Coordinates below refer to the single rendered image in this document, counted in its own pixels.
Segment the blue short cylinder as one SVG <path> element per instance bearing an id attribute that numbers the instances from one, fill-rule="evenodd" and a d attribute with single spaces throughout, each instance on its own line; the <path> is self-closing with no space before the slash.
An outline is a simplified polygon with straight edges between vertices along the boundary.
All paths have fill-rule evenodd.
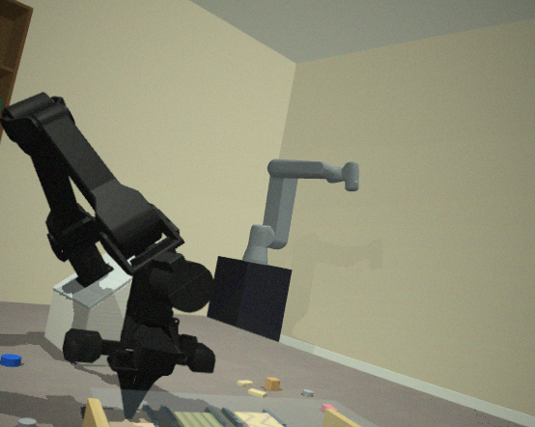
<path id="1" fill-rule="evenodd" d="M 0 364 L 6 367 L 18 367 L 21 364 L 21 356 L 5 354 L 1 356 Z"/>

